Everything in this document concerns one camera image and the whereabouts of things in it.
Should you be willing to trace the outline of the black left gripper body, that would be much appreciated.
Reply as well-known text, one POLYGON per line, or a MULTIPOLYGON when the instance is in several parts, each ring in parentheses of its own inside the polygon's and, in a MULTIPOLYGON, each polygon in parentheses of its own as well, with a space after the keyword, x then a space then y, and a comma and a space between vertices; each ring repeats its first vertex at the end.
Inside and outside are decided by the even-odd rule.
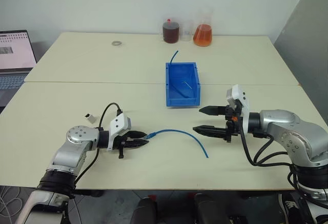
POLYGON ((112 150, 119 151, 119 155, 118 155, 119 159, 124 158, 124 145, 128 137, 129 137, 129 133, 127 132, 124 135, 118 135, 114 138, 112 150))

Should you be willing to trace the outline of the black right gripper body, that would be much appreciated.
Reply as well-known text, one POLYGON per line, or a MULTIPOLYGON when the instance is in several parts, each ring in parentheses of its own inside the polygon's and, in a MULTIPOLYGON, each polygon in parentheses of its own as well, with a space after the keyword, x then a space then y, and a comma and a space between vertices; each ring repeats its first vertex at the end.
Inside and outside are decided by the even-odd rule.
POLYGON ((225 108, 225 141, 231 142, 232 136, 237 136, 240 127, 239 127, 239 118, 241 117, 242 104, 237 103, 234 107, 226 106, 225 108))

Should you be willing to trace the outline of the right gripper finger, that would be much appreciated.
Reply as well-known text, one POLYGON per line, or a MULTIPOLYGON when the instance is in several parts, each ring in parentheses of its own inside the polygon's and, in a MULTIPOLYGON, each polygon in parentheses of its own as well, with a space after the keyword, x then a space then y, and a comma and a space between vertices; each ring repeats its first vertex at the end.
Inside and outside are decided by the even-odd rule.
POLYGON ((218 116, 218 115, 225 115, 226 114, 226 106, 206 106, 199 109, 199 112, 211 115, 211 116, 218 116))
POLYGON ((226 129, 215 126, 201 125, 193 127, 193 131, 207 137, 226 138, 226 129))

